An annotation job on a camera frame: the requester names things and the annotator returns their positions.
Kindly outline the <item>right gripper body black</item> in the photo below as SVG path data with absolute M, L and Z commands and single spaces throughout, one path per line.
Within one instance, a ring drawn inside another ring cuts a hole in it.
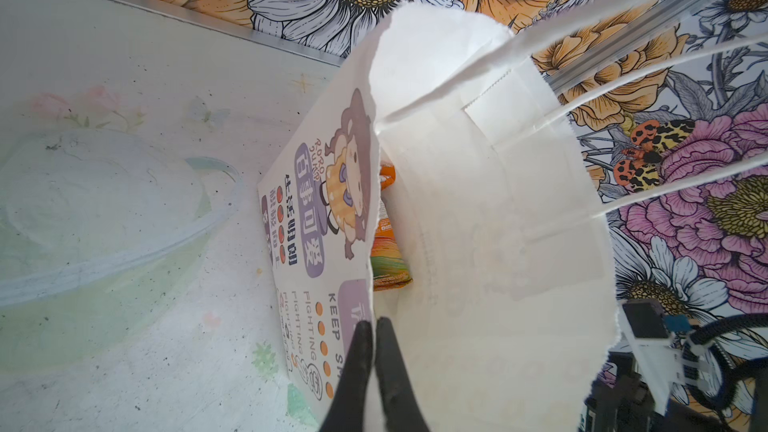
M 767 383 L 759 382 L 754 415 L 721 421 L 696 402 L 688 406 L 667 402 L 666 412 L 655 411 L 655 401 L 642 376 L 635 370 L 630 353 L 611 353 L 579 417 L 580 431 L 765 431 L 767 429 Z

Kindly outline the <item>white paper bag with print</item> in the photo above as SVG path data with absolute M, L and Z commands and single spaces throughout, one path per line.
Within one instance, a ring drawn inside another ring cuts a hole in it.
M 606 209 L 533 55 L 649 0 L 595 0 L 513 33 L 408 4 L 356 47 L 259 185 L 289 376 L 320 427 L 360 321 L 363 431 L 391 320 L 430 431 L 573 431 L 618 338 Z M 386 205 L 412 282 L 373 288 Z

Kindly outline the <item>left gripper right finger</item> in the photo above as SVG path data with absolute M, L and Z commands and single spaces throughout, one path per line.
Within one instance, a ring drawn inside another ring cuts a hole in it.
M 375 339 L 374 366 L 386 430 L 429 432 L 389 318 L 377 320 Z

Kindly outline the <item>orange snack bag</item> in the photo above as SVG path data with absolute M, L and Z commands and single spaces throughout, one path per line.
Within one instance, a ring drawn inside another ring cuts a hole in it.
M 379 218 L 370 261 L 375 292 L 403 288 L 412 282 L 383 200 L 379 201 Z

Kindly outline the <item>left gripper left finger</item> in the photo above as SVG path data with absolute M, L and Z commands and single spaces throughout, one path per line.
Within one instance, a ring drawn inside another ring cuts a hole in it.
M 347 353 L 336 395 L 320 432 L 362 432 L 368 381 L 373 362 L 373 330 L 360 321 Z

